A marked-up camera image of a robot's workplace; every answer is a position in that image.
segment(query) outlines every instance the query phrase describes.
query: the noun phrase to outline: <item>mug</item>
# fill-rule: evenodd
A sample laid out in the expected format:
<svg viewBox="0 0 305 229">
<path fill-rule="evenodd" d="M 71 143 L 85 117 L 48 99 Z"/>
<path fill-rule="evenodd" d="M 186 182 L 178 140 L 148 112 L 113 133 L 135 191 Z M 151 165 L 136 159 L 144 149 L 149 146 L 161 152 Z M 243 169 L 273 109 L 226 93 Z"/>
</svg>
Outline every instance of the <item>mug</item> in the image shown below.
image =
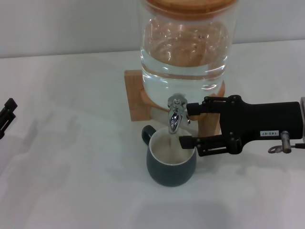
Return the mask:
<svg viewBox="0 0 305 229">
<path fill-rule="evenodd" d="M 196 168 L 196 149 L 181 148 L 178 136 L 185 135 L 191 134 L 181 128 L 176 135 L 171 135 L 167 127 L 158 131 L 151 125 L 143 128 L 142 139 L 148 146 L 147 169 L 157 183 L 174 187 L 184 184 L 192 177 Z M 168 141 L 171 139 L 176 144 L 170 150 Z"/>
</svg>

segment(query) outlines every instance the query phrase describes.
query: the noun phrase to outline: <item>wooden stand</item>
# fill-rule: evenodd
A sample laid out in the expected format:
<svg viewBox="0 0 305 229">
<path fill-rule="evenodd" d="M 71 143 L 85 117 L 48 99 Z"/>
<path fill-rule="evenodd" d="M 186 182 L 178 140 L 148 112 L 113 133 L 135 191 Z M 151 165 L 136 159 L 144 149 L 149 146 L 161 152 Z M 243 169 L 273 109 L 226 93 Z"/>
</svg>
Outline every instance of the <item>wooden stand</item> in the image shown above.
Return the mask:
<svg viewBox="0 0 305 229">
<path fill-rule="evenodd" d="M 168 112 L 169 110 L 155 104 L 146 94 L 141 70 L 125 71 L 125 85 L 128 97 L 130 117 L 132 121 L 148 121 L 151 119 L 151 108 Z M 217 95 L 217 97 L 223 97 L 225 92 L 224 82 Z M 201 114 L 199 116 L 191 116 L 192 121 L 198 121 L 198 136 L 207 137 L 218 135 L 220 132 L 219 126 L 219 114 Z"/>
</svg>

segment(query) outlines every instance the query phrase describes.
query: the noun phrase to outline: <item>metal ring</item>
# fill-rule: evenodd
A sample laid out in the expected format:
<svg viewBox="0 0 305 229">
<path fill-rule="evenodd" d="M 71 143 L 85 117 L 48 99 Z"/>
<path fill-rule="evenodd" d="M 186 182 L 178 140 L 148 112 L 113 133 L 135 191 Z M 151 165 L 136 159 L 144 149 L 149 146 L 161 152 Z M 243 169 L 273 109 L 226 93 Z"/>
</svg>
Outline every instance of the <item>metal ring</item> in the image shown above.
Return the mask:
<svg viewBox="0 0 305 229">
<path fill-rule="evenodd" d="M 275 153 L 281 153 L 283 151 L 282 146 L 273 146 L 268 150 L 268 153 L 275 154 Z"/>
</svg>

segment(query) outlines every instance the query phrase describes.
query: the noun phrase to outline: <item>mug handle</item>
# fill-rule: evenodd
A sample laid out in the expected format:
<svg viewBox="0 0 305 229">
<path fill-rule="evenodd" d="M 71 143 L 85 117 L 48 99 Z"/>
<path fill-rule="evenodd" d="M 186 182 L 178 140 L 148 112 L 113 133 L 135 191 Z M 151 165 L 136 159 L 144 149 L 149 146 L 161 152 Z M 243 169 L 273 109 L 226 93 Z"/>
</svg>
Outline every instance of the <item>mug handle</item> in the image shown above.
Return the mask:
<svg viewBox="0 0 305 229">
<path fill-rule="evenodd" d="M 146 145 L 149 144 L 149 141 L 155 132 L 156 130 L 151 125 L 147 125 L 146 127 L 143 128 L 142 139 Z"/>
</svg>

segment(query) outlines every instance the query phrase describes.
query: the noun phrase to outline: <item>label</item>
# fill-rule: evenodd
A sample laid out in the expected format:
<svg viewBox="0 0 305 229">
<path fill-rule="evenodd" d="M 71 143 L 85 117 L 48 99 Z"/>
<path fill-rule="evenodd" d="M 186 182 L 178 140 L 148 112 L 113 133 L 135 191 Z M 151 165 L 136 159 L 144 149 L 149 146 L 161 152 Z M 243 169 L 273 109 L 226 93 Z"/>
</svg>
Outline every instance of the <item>label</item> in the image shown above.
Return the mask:
<svg viewBox="0 0 305 229">
<path fill-rule="evenodd" d="M 261 137 L 279 136 L 278 130 L 261 131 Z"/>
</svg>

